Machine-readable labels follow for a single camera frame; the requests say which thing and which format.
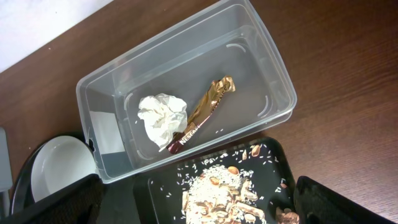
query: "white tissue paper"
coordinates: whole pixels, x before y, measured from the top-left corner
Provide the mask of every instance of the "white tissue paper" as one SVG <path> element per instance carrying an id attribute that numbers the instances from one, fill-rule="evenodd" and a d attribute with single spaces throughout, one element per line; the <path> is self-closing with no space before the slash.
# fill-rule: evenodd
<path id="1" fill-rule="evenodd" d="M 187 127 L 187 104 L 180 98 L 159 94 L 147 96 L 139 102 L 138 117 L 144 120 L 151 141 L 162 151 L 173 139 L 173 133 L 182 133 Z"/>

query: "white bowl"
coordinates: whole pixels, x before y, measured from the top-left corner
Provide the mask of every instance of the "white bowl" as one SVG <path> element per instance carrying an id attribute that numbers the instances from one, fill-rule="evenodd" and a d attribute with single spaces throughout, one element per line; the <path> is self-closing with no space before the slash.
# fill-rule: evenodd
<path id="1" fill-rule="evenodd" d="M 95 173 L 90 149 L 71 136 L 59 136 L 39 151 L 30 177 L 35 202 Z"/>

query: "clear plastic container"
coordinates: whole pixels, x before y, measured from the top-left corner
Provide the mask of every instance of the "clear plastic container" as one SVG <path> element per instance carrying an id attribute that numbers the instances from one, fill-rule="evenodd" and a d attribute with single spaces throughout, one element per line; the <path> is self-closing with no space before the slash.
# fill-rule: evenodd
<path id="1" fill-rule="evenodd" d="M 231 75 L 210 119 L 171 155 L 137 117 L 140 99 L 165 93 L 188 115 L 213 80 Z M 76 88 L 86 139 L 104 183 L 177 161 L 286 121 L 297 97 L 267 29 L 249 1 L 220 1 L 82 78 Z"/>

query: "gold foil wrapper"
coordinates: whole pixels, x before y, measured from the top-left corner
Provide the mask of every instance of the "gold foil wrapper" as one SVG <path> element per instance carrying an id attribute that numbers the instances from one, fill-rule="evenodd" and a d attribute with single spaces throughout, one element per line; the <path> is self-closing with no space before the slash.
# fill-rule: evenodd
<path id="1" fill-rule="evenodd" d="M 212 81 L 209 90 L 197 104 L 193 113 L 188 117 L 188 126 L 183 133 L 176 133 L 173 141 L 167 146 L 172 154 L 177 153 L 183 145 L 198 131 L 203 123 L 217 108 L 225 92 L 235 91 L 235 84 L 229 75 L 218 81 Z"/>
<path id="2" fill-rule="evenodd" d="M 235 84 L 231 76 L 227 75 L 221 80 L 212 81 L 209 90 L 199 101 L 193 113 L 188 117 L 188 127 L 184 132 L 187 133 L 189 131 L 187 129 L 190 127 L 189 124 L 191 122 L 200 126 L 212 114 L 218 103 L 220 103 L 220 99 L 224 96 L 224 93 L 228 91 L 235 91 Z"/>

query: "wooden table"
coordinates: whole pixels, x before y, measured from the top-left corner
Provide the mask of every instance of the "wooden table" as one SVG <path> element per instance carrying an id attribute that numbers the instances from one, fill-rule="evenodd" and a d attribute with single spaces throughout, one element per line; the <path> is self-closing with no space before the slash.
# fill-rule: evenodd
<path id="1" fill-rule="evenodd" d="M 214 2 L 114 1 L 0 74 L 14 180 L 40 143 L 81 130 L 79 79 Z M 263 134 L 283 145 L 295 178 L 398 222 L 398 2 L 252 4 L 298 96 L 291 119 Z"/>

